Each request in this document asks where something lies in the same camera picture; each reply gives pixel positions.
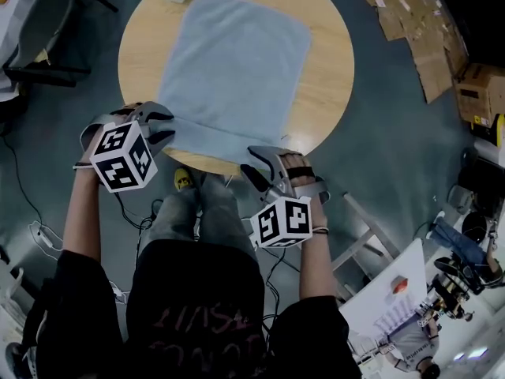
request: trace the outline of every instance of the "white cube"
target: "white cube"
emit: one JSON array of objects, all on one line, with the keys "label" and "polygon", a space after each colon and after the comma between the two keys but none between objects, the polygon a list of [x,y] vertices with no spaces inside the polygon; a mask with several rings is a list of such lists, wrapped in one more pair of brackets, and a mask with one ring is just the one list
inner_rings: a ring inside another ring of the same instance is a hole
[{"label": "white cube", "polygon": [[138,121],[105,125],[91,162],[111,193],[144,188],[158,171]]},{"label": "white cube", "polygon": [[280,197],[251,218],[258,247],[290,247],[312,237],[310,198]]}]

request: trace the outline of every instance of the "black hair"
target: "black hair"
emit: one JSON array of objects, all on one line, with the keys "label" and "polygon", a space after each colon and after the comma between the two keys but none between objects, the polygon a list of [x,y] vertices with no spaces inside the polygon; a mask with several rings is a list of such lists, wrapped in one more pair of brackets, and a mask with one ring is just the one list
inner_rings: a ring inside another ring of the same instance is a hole
[{"label": "black hair", "polygon": [[421,379],[436,379],[438,376],[440,376],[440,368],[433,363],[421,374]]}]

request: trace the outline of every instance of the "white sticker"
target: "white sticker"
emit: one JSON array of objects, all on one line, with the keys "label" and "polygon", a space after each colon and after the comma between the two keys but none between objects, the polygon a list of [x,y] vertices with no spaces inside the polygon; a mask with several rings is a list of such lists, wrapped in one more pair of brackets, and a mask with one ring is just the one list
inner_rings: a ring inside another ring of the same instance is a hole
[{"label": "white sticker", "polygon": [[410,11],[410,6],[407,4],[405,0],[399,0],[402,3],[402,6],[405,7],[407,11]]},{"label": "white sticker", "polygon": [[386,3],[384,2],[384,0],[376,0],[376,3],[377,3],[377,7],[385,7],[386,6]]}]

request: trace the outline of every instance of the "yellow shoe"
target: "yellow shoe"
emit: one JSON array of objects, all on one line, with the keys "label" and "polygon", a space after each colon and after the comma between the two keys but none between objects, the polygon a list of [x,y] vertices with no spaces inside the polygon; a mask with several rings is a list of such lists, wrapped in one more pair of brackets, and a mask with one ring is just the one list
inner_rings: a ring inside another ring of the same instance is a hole
[{"label": "yellow shoe", "polygon": [[188,187],[191,188],[193,186],[193,180],[189,175],[189,172],[185,168],[178,168],[174,174],[174,184],[175,188],[179,191]]}]

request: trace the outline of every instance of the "white t-shirt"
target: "white t-shirt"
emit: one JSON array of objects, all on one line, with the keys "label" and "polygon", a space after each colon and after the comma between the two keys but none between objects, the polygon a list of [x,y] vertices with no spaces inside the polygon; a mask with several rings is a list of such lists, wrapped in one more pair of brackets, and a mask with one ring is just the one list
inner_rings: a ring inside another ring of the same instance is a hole
[{"label": "white t-shirt", "polygon": [[417,370],[419,362],[433,358],[439,350],[439,337],[429,336],[429,327],[420,327],[415,321],[391,336],[391,341],[402,354],[395,368],[404,372]]}]

